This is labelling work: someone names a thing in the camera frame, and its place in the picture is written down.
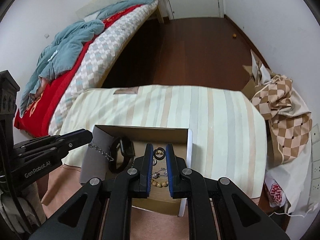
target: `triangular cutout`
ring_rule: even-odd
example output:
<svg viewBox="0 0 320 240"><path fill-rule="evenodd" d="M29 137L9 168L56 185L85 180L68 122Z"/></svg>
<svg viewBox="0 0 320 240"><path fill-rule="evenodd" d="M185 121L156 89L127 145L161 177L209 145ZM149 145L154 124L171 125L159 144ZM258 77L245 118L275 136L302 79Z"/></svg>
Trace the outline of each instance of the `triangular cutout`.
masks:
<svg viewBox="0 0 320 240"><path fill-rule="evenodd" d="M236 194L232 194L242 225L246 228L261 221L261 217L256 214L244 201Z"/></svg>
<svg viewBox="0 0 320 240"><path fill-rule="evenodd" d="M58 221L75 228L78 224L84 204L87 201L87 197L87 194L81 195L81 197L58 218Z"/></svg>

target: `brown checkered cloth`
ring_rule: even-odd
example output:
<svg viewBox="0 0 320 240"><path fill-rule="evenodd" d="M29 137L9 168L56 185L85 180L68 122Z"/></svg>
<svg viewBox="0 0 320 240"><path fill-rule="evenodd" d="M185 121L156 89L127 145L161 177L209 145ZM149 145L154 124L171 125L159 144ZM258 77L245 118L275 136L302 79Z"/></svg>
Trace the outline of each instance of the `brown checkered cloth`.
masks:
<svg viewBox="0 0 320 240"><path fill-rule="evenodd" d="M276 137L276 147L273 144L275 165L290 162L298 157L308 142L312 127L311 113L294 117L281 115L281 112L292 110L292 80L286 76L276 75L268 84L256 88L261 89L251 102L269 121L272 136ZM275 150L279 151L279 156L276 156Z"/></svg>

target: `wooden floor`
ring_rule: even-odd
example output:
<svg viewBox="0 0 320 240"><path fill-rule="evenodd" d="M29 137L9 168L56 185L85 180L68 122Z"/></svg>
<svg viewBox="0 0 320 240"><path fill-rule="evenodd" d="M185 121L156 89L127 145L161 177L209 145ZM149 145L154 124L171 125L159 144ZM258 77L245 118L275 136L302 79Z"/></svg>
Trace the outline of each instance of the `wooden floor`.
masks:
<svg viewBox="0 0 320 240"><path fill-rule="evenodd" d="M104 88L150 84L241 90L249 76L250 47L226 19L147 21L126 46Z"/></svg>

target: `silver bolt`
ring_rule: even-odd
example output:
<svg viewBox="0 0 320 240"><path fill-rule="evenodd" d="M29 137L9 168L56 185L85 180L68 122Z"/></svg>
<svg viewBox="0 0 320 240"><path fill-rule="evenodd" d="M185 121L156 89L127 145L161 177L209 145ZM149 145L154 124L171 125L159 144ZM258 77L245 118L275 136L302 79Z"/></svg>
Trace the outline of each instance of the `silver bolt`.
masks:
<svg viewBox="0 0 320 240"><path fill-rule="evenodd" d="M221 178L220 182L223 185L228 185L230 183L230 180L228 178Z"/></svg>
<svg viewBox="0 0 320 240"><path fill-rule="evenodd" d="M92 186L97 185L99 183L99 179L98 178L92 178L90 179L90 184Z"/></svg>
<svg viewBox="0 0 320 240"><path fill-rule="evenodd" d="M182 173L184 175L190 175L192 173L192 169L189 169L189 168L185 168L182 170Z"/></svg>
<svg viewBox="0 0 320 240"><path fill-rule="evenodd" d="M128 174L130 174L130 175L134 175L134 174L136 174L138 171L137 171L137 169L135 169L135 168L130 168L130 169L128 169Z"/></svg>

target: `red blanket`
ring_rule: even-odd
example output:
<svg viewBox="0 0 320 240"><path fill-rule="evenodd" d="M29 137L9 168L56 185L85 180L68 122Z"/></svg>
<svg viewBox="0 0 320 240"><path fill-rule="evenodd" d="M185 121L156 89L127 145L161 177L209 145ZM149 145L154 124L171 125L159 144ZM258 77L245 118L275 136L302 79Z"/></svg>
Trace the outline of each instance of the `red blanket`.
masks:
<svg viewBox="0 0 320 240"><path fill-rule="evenodd" d="M133 11L139 6L141 5L132 6L109 17L108 19L103 20L105 29L111 26L121 16ZM61 97L81 65L82 59L84 58L89 45L93 43L96 37L97 36L84 44L73 68L52 81L51 84L48 84L41 97L37 98L37 100L28 107L22 118L20 118L19 110L17 111L16 118L14 120L14 126L16 128L25 130L35 137L48 135L51 117L60 102Z"/></svg>

